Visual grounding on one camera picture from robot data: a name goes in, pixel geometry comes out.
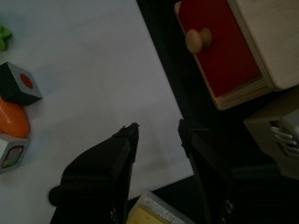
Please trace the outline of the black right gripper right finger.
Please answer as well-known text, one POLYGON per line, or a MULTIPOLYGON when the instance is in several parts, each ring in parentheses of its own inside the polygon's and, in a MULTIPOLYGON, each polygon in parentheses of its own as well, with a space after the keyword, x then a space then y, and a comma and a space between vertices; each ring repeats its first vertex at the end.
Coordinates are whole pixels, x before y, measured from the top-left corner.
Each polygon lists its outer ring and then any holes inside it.
POLYGON ((268 224, 271 215, 264 185, 253 179, 235 183, 225 159, 200 138, 203 130, 178 123, 181 147, 190 162, 200 195, 200 209, 205 224, 268 224))

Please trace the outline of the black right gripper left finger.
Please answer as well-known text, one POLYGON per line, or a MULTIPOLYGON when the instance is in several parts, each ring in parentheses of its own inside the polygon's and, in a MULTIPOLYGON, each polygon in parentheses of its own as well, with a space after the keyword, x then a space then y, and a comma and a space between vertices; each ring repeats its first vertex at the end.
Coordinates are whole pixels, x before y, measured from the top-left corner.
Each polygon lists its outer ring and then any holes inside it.
POLYGON ((69 163, 49 191, 49 224, 125 224, 138 125, 132 123, 69 163))

